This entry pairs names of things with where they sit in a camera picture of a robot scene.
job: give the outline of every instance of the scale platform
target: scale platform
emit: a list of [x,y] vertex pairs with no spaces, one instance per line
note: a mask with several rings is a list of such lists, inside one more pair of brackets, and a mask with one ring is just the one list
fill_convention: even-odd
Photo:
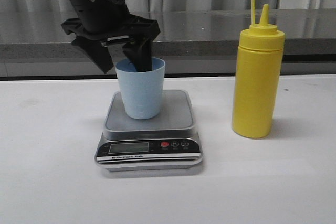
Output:
[[96,163],[109,171],[190,168],[203,158],[188,93],[163,90],[160,113],[138,120],[126,115],[120,92],[114,94]]

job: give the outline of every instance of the table surface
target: table surface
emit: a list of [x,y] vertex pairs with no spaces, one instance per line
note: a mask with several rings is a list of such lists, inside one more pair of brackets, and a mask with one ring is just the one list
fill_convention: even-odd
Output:
[[116,80],[0,82],[1,223],[336,223],[336,76],[280,78],[262,140],[231,130],[234,78],[187,90],[192,172],[109,173],[93,159]]

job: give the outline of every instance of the squeeze bottle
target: squeeze bottle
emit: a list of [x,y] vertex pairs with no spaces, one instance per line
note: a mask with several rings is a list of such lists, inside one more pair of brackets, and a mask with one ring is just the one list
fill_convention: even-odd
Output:
[[252,24],[240,33],[232,129],[239,135],[261,138],[269,134],[277,93],[285,34],[268,24],[268,5],[255,24],[255,0],[251,0]]

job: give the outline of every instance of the plastic cup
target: plastic cup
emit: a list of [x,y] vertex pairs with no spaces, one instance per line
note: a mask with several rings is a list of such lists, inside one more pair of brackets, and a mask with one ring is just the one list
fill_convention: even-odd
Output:
[[126,114],[134,119],[149,119],[159,114],[165,62],[152,57],[152,71],[137,72],[129,59],[115,66]]

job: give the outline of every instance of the gray countertop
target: gray countertop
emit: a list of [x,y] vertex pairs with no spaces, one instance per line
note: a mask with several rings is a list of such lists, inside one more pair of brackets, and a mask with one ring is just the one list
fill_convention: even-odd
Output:
[[[158,20],[153,55],[166,60],[235,60],[240,31],[250,24],[249,10],[134,14]],[[65,35],[60,26],[72,17],[76,14],[0,13],[0,65],[6,74],[15,75],[9,73],[15,63],[89,62],[71,46],[74,34]],[[336,9],[271,10],[270,23],[286,33],[285,55],[336,54]],[[109,50],[114,60],[123,57],[120,45]]]

